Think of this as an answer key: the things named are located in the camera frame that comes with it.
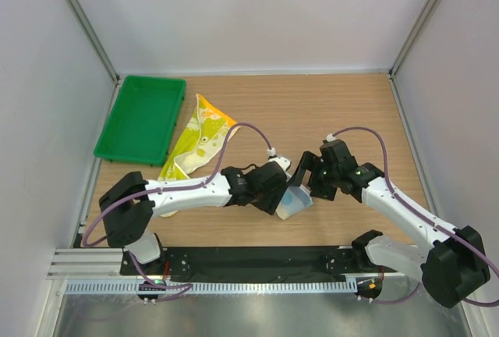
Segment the yellow green patterned towel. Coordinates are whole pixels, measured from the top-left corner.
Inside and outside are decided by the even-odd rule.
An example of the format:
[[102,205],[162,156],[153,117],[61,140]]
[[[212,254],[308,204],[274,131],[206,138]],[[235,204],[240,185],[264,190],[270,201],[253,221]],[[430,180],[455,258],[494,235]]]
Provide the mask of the yellow green patterned towel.
[[196,107],[167,158],[157,180],[188,179],[219,153],[236,121],[196,94]]

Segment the blue polka dot towel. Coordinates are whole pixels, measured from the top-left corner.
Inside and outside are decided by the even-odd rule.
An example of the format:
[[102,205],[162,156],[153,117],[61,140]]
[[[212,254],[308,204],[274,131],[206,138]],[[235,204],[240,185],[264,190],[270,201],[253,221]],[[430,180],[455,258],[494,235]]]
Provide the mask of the blue polka dot towel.
[[277,216],[285,220],[311,207],[313,200],[304,186],[290,186],[276,208]]

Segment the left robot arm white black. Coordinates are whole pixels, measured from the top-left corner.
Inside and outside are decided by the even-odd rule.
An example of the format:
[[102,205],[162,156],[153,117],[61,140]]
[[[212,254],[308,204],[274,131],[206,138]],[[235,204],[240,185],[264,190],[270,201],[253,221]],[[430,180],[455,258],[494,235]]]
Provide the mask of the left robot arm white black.
[[160,240],[148,230],[151,219],[194,208],[253,205],[273,215],[287,187],[287,158],[276,156],[262,166],[227,167],[214,176],[176,181],[145,180],[141,172],[123,176],[99,200],[105,239],[125,248],[147,274],[165,265]]

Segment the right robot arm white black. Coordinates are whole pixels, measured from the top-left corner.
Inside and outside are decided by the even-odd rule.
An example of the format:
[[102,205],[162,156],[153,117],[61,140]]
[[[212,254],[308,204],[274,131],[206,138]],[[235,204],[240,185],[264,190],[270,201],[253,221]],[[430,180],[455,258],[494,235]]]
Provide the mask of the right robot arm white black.
[[452,308],[490,281],[481,235],[472,227],[458,229],[431,214],[395,188],[388,174],[367,162],[358,164],[343,140],[323,142],[320,153],[306,151],[291,184],[303,182],[311,197],[333,200],[338,191],[380,212],[412,243],[392,240],[370,230],[352,241],[351,261],[360,271],[389,268],[418,281],[441,306]]

